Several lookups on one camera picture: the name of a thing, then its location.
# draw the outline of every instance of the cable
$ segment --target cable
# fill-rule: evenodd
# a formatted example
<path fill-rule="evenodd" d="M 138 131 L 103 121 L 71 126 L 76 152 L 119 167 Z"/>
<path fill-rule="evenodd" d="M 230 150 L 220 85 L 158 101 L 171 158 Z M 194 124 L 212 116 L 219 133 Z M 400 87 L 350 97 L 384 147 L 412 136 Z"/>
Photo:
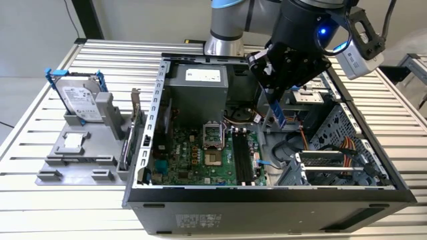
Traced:
<path fill-rule="evenodd" d="M 290 140 L 292 138 L 295 138 L 296 136 L 299 136 L 300 133 L 298 131 L 294 131 L 291 133 L 288 133 L 284 137 L 284 140 L 282 140 L 280 142 L 278 142 L 274 147 L 271 148 L 271 156 L 274 157 L 275 160 L 278 160 L 279 162 L 284 162 L 284 163 L 290 163 L 291 160 L 290 159 L 283 159 L 283 158 L 279 158 L 276 156 L 276 150 L 278 148 L 280 148 L 283 145 L 286 145 L 295 153 L 300 152 L 303 149 L 300 149 L 299 147 L 295 147 L 291 143 L 290 143 Z"/>
<path fill-rule="evenodd" d="M 244 124 L 251 124 L 252 122 L 251 121 L 239 121 L 236 119 L 230 119 L 230 117 L 224 116 L 223 117 L 226 119 L 227 122 L 230 122 L 231 124 L 234 125 L 244 125 Z"/>
<path fill-rule="evenodd" d="M 390 20 L 391 20 L 391 18 L 392 18 L 392 13 L 394 13 L 396 1 L 398 1 L 398 0 L 391 0 L 391 2 L 390 2 L 390 6 L 388 6 L 386 18 L 384 18 L 384 24 L 383 24 L 383 26 L 382 26 L 382 34 L 380 34 L 380 36 L 382 36 L 384 39 L 387 38 L 387 35 L 388 35 Z"/>
<path fill-rule="evenodd" d="M 1 125 L 4 125 L 4 126 L 7 126 L 7 127 L 9 127 L 9 128 L 15 128 L 15 126 L 12 126 L 12 125 L 9 125 L 9 124 L 4 123 L 3 121 L 0 121 L 0 124 L 1 124 Z"/>
<path fill-rule="evenodd" d="M 263 161 L 263 160 L 258 159 L 256 162 L 259 164 L 264 164 L 264 165 L 271 166 L 274 169 L 282 170 L 282 167 L 276 167 L 271 161 Z"/>
<path fill-rule="evenodd" d="M 351 148 L 352 148 L 352 150 L 356 150 L 356 145 L 355 145 L 355 142 L 354 142 L 354 140 L 348 137 L 348 140 L 350 140 L 350 143 L 351 143 Z M 351 167 L 352 166 L 352 159 L 350 158 L 350 160 L 348 160 L 348 167 Z"/>
<path fill-rule="evenodd" d="M 302 141 L 303 141 L 303 145 L 304 145 L 304 150 L 310 150 L 308 144 L 307 144 L 306 135 L 304 135 L 303 123 L 302 123 L 302 122 L 300 122 L 300 125 L 299 125 L 299 132 L 300 132 L 300 137 L 302 137 Z"/>
<path fill-rule="evenodd" d="M 64 3 L 65 3 L 65 8 L 67 8 L 68 17 L 69 17 L 69 20 L 71 20 L 71 23 L 72 23 L 75 32 L 77 33 L 77 38 L 80 38 L 80 34 L 79 34 L 79 31 L 77 31 L 77 28 L 76 28 L 76 25 L 75 25 L 75 21 L 73 21 L 73 19 L 72 19 L 72 15 L 71 15 L 71 13 L 69 13 L 67 0 L 64 0 Z"/>

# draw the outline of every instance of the orange wire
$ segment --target orange wire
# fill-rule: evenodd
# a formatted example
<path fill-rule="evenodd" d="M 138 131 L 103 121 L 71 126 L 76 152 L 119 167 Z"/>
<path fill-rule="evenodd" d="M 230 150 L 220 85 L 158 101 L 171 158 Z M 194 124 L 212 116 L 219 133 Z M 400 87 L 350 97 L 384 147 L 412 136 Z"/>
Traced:
<path fill-rule="evenodd" d="M 307 139 L 306 139 L 306 135 L 304 135 L 304 131 L 303 131 L 303 123 L 300 123 L 299 131 L 300 131 L 300 137 L 302 137 L 302 140 L 304 143 L 304 150 L 308 150 Z"/>
<path fill-rule="evenodd" d="M 340 148 L 346 148 L 347 146 L 347 137 L 344 137 L 344 141 L 342 142 Z M 344 155 L 344 163 L 343 163 L 343 167 L 347 166 L 347 156 Z"/>
<path fill-rule="evenodd" d="M 356 150 L 356 145 L 354 140 L 350 139 L 350 142 L 351 142 L 352 150 Z"/>

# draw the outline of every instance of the blue drive bracket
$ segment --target blue drive bracket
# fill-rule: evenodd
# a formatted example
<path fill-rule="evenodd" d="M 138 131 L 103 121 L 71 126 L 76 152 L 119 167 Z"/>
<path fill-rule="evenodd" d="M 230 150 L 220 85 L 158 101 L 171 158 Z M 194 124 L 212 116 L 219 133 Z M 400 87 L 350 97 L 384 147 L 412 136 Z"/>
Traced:
<path fill-rule="evenodd" d="M 97 79 L 99 79 L 100 90 L 101 90 L 103 92 L 108 92 L 108 88 L 107 88 L 107 85 L 105 85 L 104 74 L 101 73 L 100 70 L 97 70 L 97 72 L 95 73 L 95 75 L 97 76 Z"/>
<path fill-rule="evenodd" d="M 44 77 L 45 77 L 48 83 L 51 84 L 52 89 L 57 92 L 57 95 L 59 95 L 59 99 L 60 99 L 60 101 L 61 101 L 61 104 L 64 104 L 64 107 L 65 107 L 65 109 L 67 109 L 67 114 L 71 115 L 72 112 L 69 111 L 69 109 L 68 109 L 68 107 L 67 107 L 65 101 L 64 101 L 64 99 L 63 99 L 63 97 L 61 97 L 60 91 L 59 91 L 59 89 L 57 89 L 57 87 L 56 87 L 56 84 L 55 84 L 55 80 L 56 80 L 56 79 L 53 80 L 53 78 L 52 78 L 52 76 L 57 76 L 57 75 L 55 75 L 55 72 L 57 72 L 59 70 L 55 70 L 53 73 L 51 73 L 51 71 L 52 71 L 51 68 L 47 68 L 47 69 L 44 70 Z"/>

